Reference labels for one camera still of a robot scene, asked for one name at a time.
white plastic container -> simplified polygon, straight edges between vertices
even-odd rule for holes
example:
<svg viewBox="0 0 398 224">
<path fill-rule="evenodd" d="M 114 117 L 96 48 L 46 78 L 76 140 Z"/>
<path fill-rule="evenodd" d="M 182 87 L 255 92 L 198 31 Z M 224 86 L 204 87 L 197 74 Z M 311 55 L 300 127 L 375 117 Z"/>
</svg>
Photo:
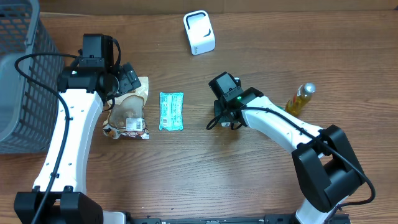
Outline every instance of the white plastic container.
<svg viewBox="0 0 398 224">
<path fill-rule="evenodd" d="M 183 21 L 193 55 L 214 50 L 216 39 L 206 11 L 190 12 L 184 16 Z"/>
</svg>

wooden table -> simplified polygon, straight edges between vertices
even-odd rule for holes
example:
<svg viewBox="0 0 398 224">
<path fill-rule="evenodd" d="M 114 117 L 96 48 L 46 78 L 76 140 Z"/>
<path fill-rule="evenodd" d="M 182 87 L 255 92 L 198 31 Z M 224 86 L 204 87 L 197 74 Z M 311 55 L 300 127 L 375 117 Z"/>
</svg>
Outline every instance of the wooden table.
<svg viewBox="0 0 398 224">
<path fill-rule="evenodd" d="M 304 121 L 346 132 L 377 190 L 345 212 L 358 223 L 398 218 L 398 12 L 211 15 L 216 49 L 192 56 L 182 15 L 43 18 L 61 52 L 76 54 L 84 33 L 119 40 L 122 62 L 149 77 L 150 140 L 103 135 L 102 114 L 87 166 L 88 196 L 133 217 L 252 217 L 293 213 L 302 203 L 291 157 L 249 129 L 205 129 L 213 117 L 208 82 L 228 71 L 283 106 L 299 85 L 317 93 Z M 184 92 L 183 131 L 159 131 L 159 93 Z M 0 156 L 0 223 L 19 223 L 12 204 L 30 190 L 45 154 Z M 349 201 L 369 197 L 366 185 Z"/>
</svg>

blue packet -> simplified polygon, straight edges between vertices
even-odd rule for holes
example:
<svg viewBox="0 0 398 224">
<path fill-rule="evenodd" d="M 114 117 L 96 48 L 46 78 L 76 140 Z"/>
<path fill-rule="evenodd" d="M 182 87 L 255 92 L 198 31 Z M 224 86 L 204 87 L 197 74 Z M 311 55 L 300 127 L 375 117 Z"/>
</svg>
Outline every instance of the blue packet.
<svg viewBox="0 0 398 224">
<path fill-rule="evenodd" d="M 159 130 L 182 130 L 182 102 L 184 93 L 160 93 Z"/>
</svg>

plastic basket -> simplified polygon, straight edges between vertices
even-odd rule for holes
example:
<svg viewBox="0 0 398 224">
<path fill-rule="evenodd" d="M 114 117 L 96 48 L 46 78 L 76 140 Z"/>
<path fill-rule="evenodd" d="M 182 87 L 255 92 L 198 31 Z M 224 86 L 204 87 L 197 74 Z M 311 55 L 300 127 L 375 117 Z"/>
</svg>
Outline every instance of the plastic basket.
<svg viewBox="0 0 398 224">
<path fill-rule="evenodd" d="M 0 0 L 0 153 L 46 151 L 57 117 L 57 99 L 26 82 L 14 68 L 17 58 L 58 52 L 39 19 L 37 0 Z M 59 56 L 38 56 L 20 68 L 54 90 L 63 68 Z"/>
</svg>

bottle cap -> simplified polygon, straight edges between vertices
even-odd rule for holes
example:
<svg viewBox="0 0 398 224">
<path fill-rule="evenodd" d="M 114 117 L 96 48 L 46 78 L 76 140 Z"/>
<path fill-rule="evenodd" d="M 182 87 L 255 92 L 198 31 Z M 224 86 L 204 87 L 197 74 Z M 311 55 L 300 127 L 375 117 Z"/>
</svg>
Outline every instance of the bottle cap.
<svg viewBox="0 0 398 224">
<path fill-rule="evenodd" d="M 303 89 L 305 95 L 312 95 L 313 93 L 315 93 L 315 90 L 317 90 L 313 83 L 305 84 Z"/>
</svg>

